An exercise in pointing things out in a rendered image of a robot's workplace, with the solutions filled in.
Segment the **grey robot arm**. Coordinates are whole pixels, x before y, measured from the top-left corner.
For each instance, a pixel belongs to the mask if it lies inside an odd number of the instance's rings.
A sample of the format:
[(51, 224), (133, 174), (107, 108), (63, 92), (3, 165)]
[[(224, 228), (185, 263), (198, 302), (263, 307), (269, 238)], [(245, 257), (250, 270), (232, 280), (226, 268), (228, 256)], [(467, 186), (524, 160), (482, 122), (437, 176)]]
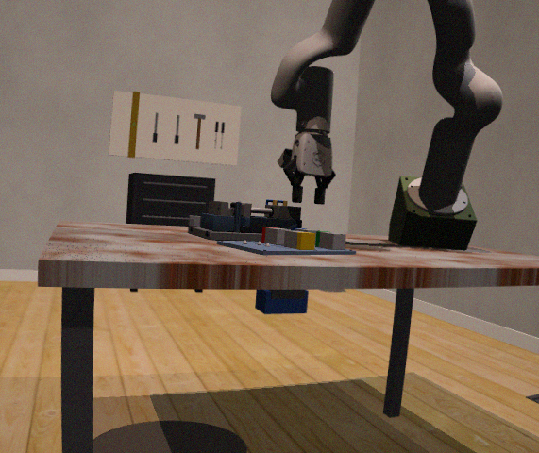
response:
[[(296, 131), (330, 133), (334, 73), (310, 65), (350, 54), (374, 2), (332, 0), (321, 30), (283, 58), (271, 100), (277, 107), (296, 110)], [(462, 182), (472, 147), (477, 134), (500, 114), (503, 95), (491, 77), (472, 65), (470, 48), (476, 38), (472, 0), (428, 3), (436, 33), (433, 83), (454, 108), (454, 119), (446, 117), (435, 125), (422, 183), (421, 178), (412, 181), (407, 195), (423, 211), (450, 216), (466, 209)]]

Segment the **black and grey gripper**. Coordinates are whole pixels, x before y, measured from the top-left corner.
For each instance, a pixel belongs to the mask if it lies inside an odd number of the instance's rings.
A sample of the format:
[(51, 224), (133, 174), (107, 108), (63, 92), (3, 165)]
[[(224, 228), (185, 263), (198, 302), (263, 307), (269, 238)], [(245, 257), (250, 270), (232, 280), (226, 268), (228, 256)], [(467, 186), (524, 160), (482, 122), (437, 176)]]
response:
[(326, 188), (335, 178), (332, 170), (331, 139), (328, 134), (298, 132), (295, 135), (291, 161), (283, 168), (283, 171), (293, 186), (292, 202), (302, 202), (301, 183), (304, 176), (313, 175), (317, 184), (314, 204), (324, 205)]

